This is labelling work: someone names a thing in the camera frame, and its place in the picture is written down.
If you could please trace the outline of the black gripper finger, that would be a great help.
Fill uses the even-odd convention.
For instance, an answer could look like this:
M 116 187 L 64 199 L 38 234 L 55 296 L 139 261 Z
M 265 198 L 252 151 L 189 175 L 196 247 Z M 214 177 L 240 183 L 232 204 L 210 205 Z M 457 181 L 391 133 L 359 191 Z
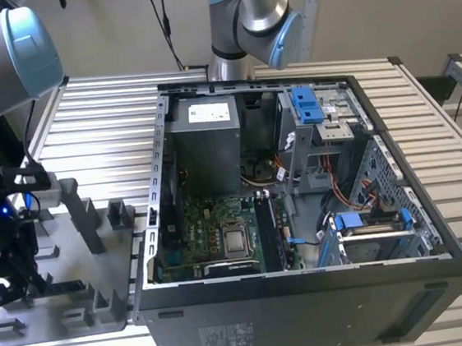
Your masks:
M 0 255 L 0 306 L 10 304 L 26 296 L 24 261 L 18 253 Z
M 47 291 L 47 281 L 38 272 L 34 255 L 27 250 L 18 251 L 15 257 L 16 268 L 23 280 L 33 287 L 38 295 L 42 295 Z

